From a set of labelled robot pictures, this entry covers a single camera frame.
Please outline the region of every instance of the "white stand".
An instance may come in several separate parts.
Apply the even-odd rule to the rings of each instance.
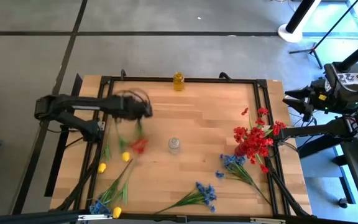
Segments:
[[[303,37],[303,27],[308,22],[308,19],[314,13],[314,10],[316,10],[318,4],[320,4],[321,0],[314,0],[313,4],[310,6],[309,10],[306,12],[306,14],[303,16],[301,21],[299,22],[298,26],[296,27],[295,31],[291,34],[285,30],[286,24],[281,25],[278,28],[278,35],[285,41],[291,42],[291,43],[297,43],[302,40]]]
[[[296,29],[294,33],[291,34],[285,30],[286,26],[287,24],[283,24],[278,28],[278,35],[287,42],[297,43],[301,41],[303,37],[302,31],[300,29]]]

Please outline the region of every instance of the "yellow bottle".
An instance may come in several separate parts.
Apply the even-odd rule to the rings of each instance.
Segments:
[[[182,91],[185,88],[185,77],[181,72],[176,72],[173,76],[173,89],[176,91]]]

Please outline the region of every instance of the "small yellow object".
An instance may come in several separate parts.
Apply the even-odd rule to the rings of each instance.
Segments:
[[[98,167],[98,173],[102,174],[107,168],[107,165],[105,163],[100,163]]]
[[[115,207],[114,210],[112,211],[112,217],[113,218],[119,218],[119,216],[121,215],[122,209],[120,207]]]
[[[176,72],[173,76],[173,89],[176,91],[182,91],[185,88],[185,77],[181,72]]]
[[[122,160],[123,161],[128,162],[130,158],[131,158],[131,155],[129,154],[129,152],[122,153]]]
[[[323,100],[323,101],[324,101],[324,100],[327,99],[327,96],[320,94],[320,95],[318,96],[318,98],[319,98],[320,100]]]

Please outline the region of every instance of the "red flower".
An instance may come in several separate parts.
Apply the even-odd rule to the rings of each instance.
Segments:
[[[267,146],[273,146],[273,139],[271,139],[271,138],[267,138],[267,139],[265,139],[266,140],[266,145]]]
[[[146,139],[138,139],[131,144],[131,148],[135,152],[142,154],[144,152],[144,149],[146,148],[147,143],[148,143],[148,140],[146,140]]]
[[[269,156],[269,151],[267,150],[267,147],[261,147],[259,150],[259,154],[263,157]]]
[[[285,124],[281,121],[276,121],[276,124],[273,125],[273,135],[278,135],[281,129],[285,128]]]
[[[255,124],[258,124],[258,125],[263,126],[263,125],[265,125],[266,123],[265,123],[265,121],[264,121],[261,117],[259,117],[259,118],[255,121]]]
[[[280,127],[278,125],[273,125],[273,135],[278,135],[280,133]]]
[[[259,108],[258,114],[259,115],[268,115],[269,111],[266,108]]]
[[[234,131],[234,139],[237,143],[242,143],[244,136],[246,135],[247,130],[244,127],[236,127],[233,129]]]
[[[244,109],[243,112],[241,112],[241,115],[245,115],[248,112],[248,108]]]
[[[280,129],[284,129],[285,128],[285,124],[281,121],[276,121],[276,124],[280,127]]]
[[[260,165],[260,169],[261,169],[262,172],[264,172],[265,174],[267,174],[267,173],[269,172],[269,169],[268,169],[265,165],[263,165],[263,164]]]
[[[250,135],[257,138],[263,138],[265,133],[260,128],[253,127],[251,129]]]

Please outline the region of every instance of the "black tripod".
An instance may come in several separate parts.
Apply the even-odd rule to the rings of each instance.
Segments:
[[[335,27],[342,21],[342,19],[347,15],[347,13],[352,10],[352,8],[354,7],[354,5],[358,2],[358,0],[355,0],[354,3],[347,9],[347,11],[341,16],[341,18],[339,18],[339,20],[332,26],[332,28],[330,28],[330,30],[326,33],[326,35],[324,35],[324,37],[316,44],[314,43],[311,49],[306,49],[306,50],[295,50],[295,51],[291,51],[289,52],[290,54],[296,54],[296,53],[303,53],[303,52],[308,52],[309,54],[314,54],[314,57],[317,60],[317,63],[320,67],[320,69],[323,69],[323,65],[321,64],[320,58],[317,56],[317,52],[316,49],[317,47],[323,42],[323,40],[333,31],[333,29],[335,29]]]

